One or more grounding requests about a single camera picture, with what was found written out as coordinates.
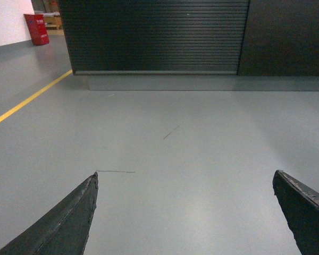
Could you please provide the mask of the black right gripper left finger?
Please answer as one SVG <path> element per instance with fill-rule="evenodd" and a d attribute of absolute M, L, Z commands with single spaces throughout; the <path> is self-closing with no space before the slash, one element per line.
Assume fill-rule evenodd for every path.
<path fill-rule="evenodd" d="M 0 254 L 84 254 L 96 209 L 98 173 L 0 249 Z"/>

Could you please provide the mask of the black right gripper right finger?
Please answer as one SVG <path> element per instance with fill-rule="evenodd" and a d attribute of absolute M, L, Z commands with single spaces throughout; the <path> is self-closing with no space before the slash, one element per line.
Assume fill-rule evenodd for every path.
<path fill-rule="evenodd" d="M 272 184 L 300 253 L 319 254 L 319 193 L 281 170 Z"/>

